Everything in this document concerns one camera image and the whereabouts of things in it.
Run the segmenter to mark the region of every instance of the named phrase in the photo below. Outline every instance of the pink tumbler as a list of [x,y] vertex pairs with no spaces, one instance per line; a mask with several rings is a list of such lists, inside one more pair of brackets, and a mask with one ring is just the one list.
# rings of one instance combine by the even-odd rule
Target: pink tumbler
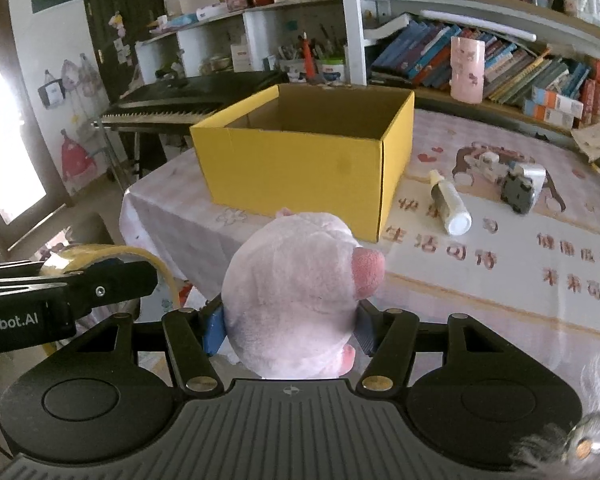
[[451,97],[478,104],[483,91],[484,41],[451,38]]

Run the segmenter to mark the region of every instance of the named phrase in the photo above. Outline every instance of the ribbed black surface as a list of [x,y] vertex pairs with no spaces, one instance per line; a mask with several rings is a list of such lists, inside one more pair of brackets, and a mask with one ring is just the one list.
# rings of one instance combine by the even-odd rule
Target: ribbed black surface
[[0,480],[486,480],[424,446],[394,405],[345,381],[238,380],[225,396],[188,402],[156,442],[92,466],[19,457]]

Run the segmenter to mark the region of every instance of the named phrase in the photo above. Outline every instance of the yellow box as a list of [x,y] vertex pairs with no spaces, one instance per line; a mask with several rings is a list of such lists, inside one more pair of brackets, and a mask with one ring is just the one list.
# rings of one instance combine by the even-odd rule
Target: yellow box
[[272,86],[191,127],[213,201],[249,212],[329,212],[378,241],[411,155],[414,95]]

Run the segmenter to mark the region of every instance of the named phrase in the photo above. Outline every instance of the silver bolt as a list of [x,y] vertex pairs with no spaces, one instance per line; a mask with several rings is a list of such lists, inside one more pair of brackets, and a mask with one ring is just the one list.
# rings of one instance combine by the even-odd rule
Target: silver bolt
[[210,392],[218,386],[218,381],[213,377],[198,376],[187,381],[187,388],[192,392]]
[[394,382],[383,375],[371,375],[362,381],[362,386],[372,392],[385,392],[394,387]]

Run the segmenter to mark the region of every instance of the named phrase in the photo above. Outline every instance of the glue bottle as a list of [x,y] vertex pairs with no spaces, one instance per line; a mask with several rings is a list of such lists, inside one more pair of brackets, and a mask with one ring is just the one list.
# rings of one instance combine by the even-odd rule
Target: glue bottle
[[454,185],[438,173],[429,171],[431,197],[440,213],[445,230],[452,236],[461,236],[471,227],[471,215]]

